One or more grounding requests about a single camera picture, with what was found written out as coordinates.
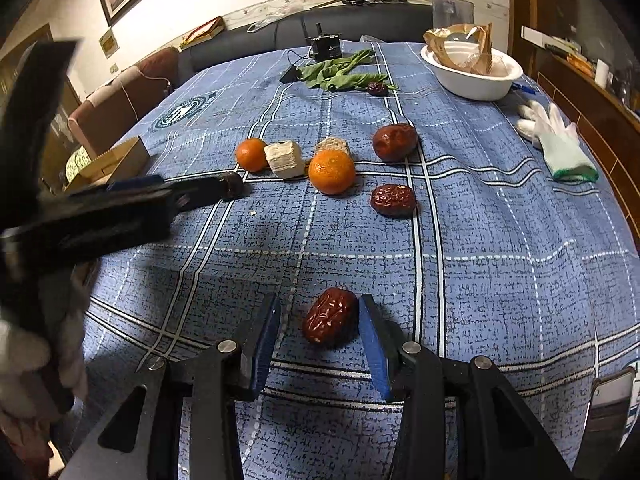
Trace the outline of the left white-gloved hand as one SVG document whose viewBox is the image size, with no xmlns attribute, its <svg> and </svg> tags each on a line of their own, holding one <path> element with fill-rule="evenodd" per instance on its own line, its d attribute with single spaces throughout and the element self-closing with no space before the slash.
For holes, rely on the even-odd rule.
<svg viewBox="0 0 640 480">
<path fill-rule="evenodd" d="M 43 368 L 50 361 L 51 351 L 55 350 L 61 385 L 72 390 L 76 398 L 86 396 L 84 319 L 91 289 L 84 266 L 48 276 L 40 282 L 42 302 L 66 311 L 53 344 L 6 318 L 1 319 L 1 431 L 8 438 L 12 451 L 37 477 L 48 474 L 52 457 L 50 422 L 29 396 L 21 377 Z"/>
</svg>

